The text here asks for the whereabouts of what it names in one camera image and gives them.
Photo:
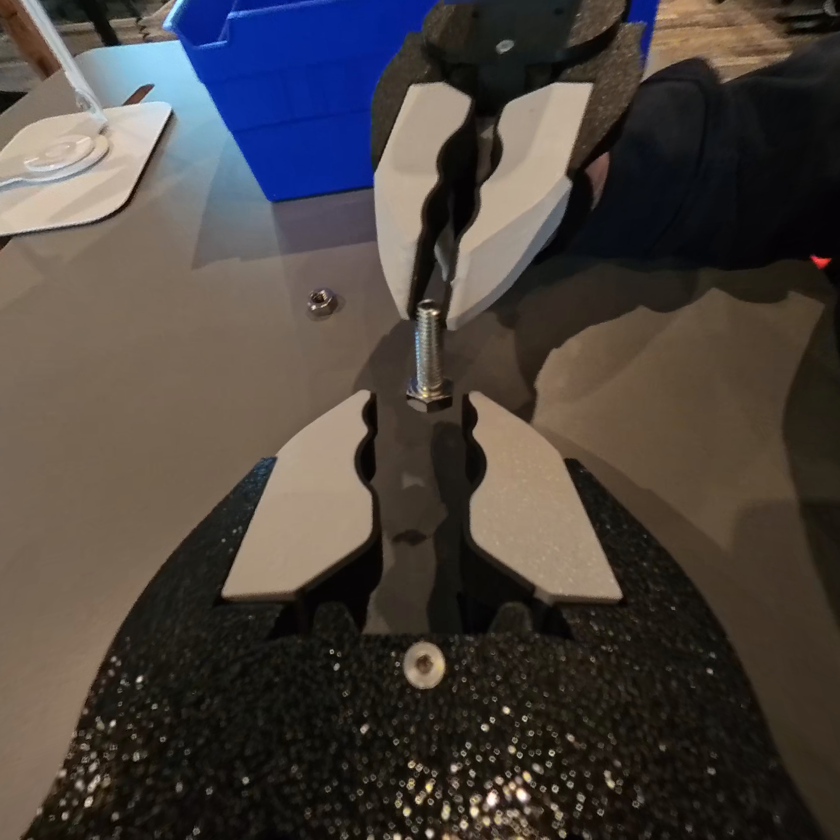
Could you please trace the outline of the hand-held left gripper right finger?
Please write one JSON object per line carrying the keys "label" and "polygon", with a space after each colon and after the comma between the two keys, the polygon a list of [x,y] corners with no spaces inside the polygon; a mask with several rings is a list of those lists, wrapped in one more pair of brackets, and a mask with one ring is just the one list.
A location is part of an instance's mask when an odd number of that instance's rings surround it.
{"label": "hand-held left gripper right finger", "polygon": [[615,605],[623,592],[560,452],[488,396],[465,395],[479,457],[468,546],[548,606]]}

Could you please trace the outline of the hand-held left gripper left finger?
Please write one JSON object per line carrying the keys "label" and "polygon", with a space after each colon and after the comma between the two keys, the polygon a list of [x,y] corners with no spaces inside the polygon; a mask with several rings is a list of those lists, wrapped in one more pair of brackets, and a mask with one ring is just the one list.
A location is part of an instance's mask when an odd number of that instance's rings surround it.
{"label": "hand-held left gripper left finger", "polygon": [[223,585],[225,602],[341,602],[367,617],[383,568],[375,395],[359,390],[276,453]]}

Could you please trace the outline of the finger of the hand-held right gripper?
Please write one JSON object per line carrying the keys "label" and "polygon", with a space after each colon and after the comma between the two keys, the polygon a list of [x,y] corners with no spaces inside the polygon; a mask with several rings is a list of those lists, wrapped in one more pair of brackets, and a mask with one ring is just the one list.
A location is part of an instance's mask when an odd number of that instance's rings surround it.
{"label": "finger of the hand-held right gripper", "polygon": [[475,188],[473,99],[445,81],[412,84],[374,171],[379,257],[403,320],[415,318],[436,267],[452,276]]}
{"label": "finger of the hand-held right gripper", "polygon": [[593,87],[554,82],[500,112],[497,166],[480,185],[475,217],[456,241],[448,329],[465,326],[509,290],[560,225]]}

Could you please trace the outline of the silver hex bolt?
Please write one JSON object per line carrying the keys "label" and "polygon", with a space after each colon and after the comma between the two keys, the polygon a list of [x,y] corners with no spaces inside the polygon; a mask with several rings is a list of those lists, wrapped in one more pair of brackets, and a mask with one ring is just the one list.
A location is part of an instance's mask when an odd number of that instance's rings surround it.
{"label": "silver hex bolt", "polygon": [[406,386],[406,401],[420,413],[437,413],[452,406],[453,382],[444,371],[444,322],[432,299],[417,304],[414,328],[414,370]]}

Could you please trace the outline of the person's right forearm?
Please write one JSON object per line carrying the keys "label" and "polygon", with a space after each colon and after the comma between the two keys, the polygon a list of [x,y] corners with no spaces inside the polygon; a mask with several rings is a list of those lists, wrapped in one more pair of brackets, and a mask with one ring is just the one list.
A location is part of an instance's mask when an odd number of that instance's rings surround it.
{"label": "person's right forearm", "polygon": [[743,270],[839,250],[839,39],[722,80],[703,59],[654,73],[585,168],[535,263],[567,255]]}

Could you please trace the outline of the person's right hand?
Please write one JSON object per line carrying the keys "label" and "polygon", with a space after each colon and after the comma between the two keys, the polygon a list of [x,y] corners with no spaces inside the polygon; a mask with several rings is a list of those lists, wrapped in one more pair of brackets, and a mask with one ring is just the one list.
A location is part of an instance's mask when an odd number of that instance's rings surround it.
{"label": "person's right hand", "polygon": [[610,171],[610,162],[611,155],[608,151],[600,154],[585,168],[585,174],[590,184],[590,210],[594,210],[602,199]]}

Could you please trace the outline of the blue plastic bin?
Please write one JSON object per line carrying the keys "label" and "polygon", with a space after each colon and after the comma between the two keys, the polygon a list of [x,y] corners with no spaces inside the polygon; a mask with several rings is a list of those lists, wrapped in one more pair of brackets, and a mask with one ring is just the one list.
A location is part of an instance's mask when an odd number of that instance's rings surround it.
{"label": "blue plastic bin", "polygon": [[164,22],[266,198],[282,202],[372,185],[375,85],[435,7],[514,18],[543,9],[563,37],[607,2],[192,1]]}

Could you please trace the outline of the clear acrylic stand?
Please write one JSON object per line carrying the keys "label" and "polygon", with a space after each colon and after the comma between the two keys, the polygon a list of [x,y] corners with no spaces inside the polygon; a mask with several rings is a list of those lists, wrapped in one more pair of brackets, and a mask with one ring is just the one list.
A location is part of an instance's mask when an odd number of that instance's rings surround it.
{"label": "clear acrylic stand", "polygon": [[109,119],[93,89],[40,2],[22,2],[26,15],[73,88],[80,110],[69,128],[59,118],[32,123],[18,135],[23,151],[2,151],[2,187],[69,178],[98,163],[109,150]]}

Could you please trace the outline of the flat metal base plate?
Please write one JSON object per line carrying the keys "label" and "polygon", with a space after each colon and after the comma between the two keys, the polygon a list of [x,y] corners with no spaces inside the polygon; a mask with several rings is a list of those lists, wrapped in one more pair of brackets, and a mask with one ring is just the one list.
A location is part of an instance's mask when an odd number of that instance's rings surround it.
{"label": "flat metal base plate", "polygon": [[[1,236],[93,224],[114,215],[129,201],[172,117],[172,106],[162,101],[142,101],[104,111],[109,149],[98,163],[62,180],[2,187]],[[69,128],[79,117],[78,112],[47,119],[59,118]],[[18,131],[2,151],[12,144],[13,153],[22,152],[18,135],[28,126]]]}

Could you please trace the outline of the brown wooden post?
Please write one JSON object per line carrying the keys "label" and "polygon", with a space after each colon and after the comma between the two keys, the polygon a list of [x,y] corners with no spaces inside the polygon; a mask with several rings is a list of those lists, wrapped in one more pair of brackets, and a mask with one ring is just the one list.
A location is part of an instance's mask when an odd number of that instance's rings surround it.
{"label": "brown wooden post", "polygon": [[1,1],[4,31],[40,79],[60,70],[60,63],[22,1]]}

